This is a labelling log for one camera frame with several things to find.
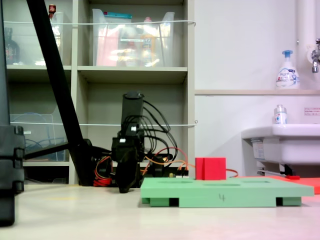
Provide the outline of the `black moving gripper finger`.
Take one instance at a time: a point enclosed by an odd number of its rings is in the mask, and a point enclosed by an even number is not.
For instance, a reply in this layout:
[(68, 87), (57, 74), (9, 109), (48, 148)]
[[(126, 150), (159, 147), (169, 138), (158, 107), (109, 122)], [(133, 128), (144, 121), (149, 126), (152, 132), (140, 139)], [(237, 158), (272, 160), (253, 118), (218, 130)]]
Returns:
[(140, 186), (140, 164), (137, 161), (137, 155), (132, 151), (129, 153), (125, 163), (124, 192), (128, 192), (130, 188), (139, 188)]

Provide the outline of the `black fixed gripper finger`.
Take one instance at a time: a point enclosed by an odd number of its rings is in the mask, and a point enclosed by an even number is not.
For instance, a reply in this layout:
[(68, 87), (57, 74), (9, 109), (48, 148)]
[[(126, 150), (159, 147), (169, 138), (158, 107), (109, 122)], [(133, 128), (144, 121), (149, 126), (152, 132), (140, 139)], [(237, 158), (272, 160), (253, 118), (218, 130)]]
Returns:
[(131, 169), (126, 163), (118, 163), (115, 172), (115, 181), (118, 185), (119, 192), (125, 194), (130, 189)]

